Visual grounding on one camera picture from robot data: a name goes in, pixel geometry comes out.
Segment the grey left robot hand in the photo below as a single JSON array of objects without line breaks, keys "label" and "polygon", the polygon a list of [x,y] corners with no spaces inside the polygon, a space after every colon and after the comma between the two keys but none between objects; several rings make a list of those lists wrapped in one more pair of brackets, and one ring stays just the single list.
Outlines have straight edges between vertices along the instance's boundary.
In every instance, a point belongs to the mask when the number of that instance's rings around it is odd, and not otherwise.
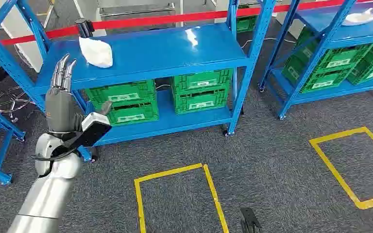
[{"label": "grey left robot hand", "polygon": [[104,130],[112,126],[106,116],[112,107],[111,101],[89,115],[76,111],[77,102],[71,92],[72,71],[77,60],[68,62],[70,54],[65,54],[55,65],[51,83],[45,94],[45,116],[50,133],[77,133],[87,130]]}]

